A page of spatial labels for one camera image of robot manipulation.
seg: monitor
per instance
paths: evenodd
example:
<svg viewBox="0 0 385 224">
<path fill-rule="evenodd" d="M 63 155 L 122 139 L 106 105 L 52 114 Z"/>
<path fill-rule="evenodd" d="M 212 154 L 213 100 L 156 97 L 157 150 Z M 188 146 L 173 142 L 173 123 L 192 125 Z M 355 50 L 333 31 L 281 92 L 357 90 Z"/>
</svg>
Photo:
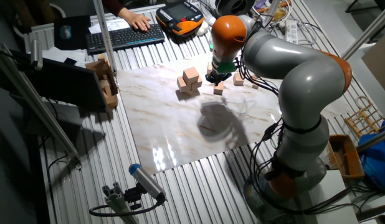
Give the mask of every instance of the monitor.
<svg viewBox="0 0 385 224">
<path fill-rule="evenodd" d="M 13 56 L 30 63 L 29 54 L 11 51 Z M 40 71 L 26 71 L 40 96 L 80 106 L 90 112 L 107 112 L 100 82 L 94 71 L 43 58 Z"/>
</svg>

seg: keyboard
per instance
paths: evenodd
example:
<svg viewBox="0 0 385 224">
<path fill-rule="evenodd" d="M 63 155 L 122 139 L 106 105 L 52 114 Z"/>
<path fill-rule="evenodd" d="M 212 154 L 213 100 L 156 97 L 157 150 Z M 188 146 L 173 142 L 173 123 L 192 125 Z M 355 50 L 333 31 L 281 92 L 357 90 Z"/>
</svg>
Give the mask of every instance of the keyboard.
<svg viewBox="0 0 385 224">
<path fill-rule="evenodd" d="M 142 32 L 132 28 L 110 31 L 112 49 L 122 50 L 131 47 L 164 42 L 165 36 L 163 35 L 159 24 L 153 24 L 150 26 L 151 28 L 147 32 Z M 87 34 L 86 43 L 88 54 L 105 52 L 104 41 L 101 33 Z"/>
</svg>

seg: marble board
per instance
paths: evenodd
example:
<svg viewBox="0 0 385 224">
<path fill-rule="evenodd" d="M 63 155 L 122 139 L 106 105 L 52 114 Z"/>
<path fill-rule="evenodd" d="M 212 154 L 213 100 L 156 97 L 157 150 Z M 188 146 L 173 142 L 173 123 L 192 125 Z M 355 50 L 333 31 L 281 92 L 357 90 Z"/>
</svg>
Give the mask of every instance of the marble board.
<svg viewBox="0 0 385 224">
<path fill-rule="evenodd" d="M 260 140 L 278 120 L 278 98 L 270 91 L 224 82 L 223 95 L 213 94 L 205 79 L 211 54 L 161 65 L 118 71 L 117 80 L 141 165 L 155 174 Z M 183 70 L 195 67 L 203 84 L 193 96 L 176 83 Z M 272 80 L 279 86 L 281 80 Z M 333 118 L 351 112 L 340 98 L 321 113 Z"/>
</svg>

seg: person's arm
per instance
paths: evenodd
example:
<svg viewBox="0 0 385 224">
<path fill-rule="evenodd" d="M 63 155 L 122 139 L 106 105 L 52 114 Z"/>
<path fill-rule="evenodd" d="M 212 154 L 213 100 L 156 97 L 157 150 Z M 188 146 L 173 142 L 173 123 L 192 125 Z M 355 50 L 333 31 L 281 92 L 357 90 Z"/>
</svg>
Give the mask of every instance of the person's arm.
<svg viewBox="0 0 385 224">
<path fill-rule="evenodd" d="M 141 30 L 147 31 L 150 28 L 150 24 L 148 23 L 148 21 L 151 21 L 150 18 L 147 18 L 141 14 L 132 13 L 125 7 L 121 9 L 118 16 L 126 19 L 126 21 L 128 21 L 128 23 L 135 29 L 140 28 Z"/>
<path fill-rule="evenodd" d="M 147 31 L 150 28 L 148 21 L 151 19 L 141 15 L 132 13 L 130 10 L 120 4 L 119 0 L 102 0 L 102 3 L 110 13 L 124 18 L 135 29 Z"/>
</svg>

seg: mouse pad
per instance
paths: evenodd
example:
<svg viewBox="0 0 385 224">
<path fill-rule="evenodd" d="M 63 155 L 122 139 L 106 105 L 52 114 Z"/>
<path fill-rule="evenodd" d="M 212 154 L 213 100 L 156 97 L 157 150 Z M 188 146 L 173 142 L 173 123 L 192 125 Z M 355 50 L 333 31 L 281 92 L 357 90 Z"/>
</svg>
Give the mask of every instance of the mouse pad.
<svg viewBox="0 0 385 224">
<path fill-rule="evenodd" d="M 69 40 L 63 40 L 60 36 L 61 27 L 70 26 L 72 37 Z M 88 28 L 90 16 L 75 16 L 56 19 L 54 21 L 54 45 L 60 50 L 86 49 L 86 34 L 89 34 Z"/>
</svg>

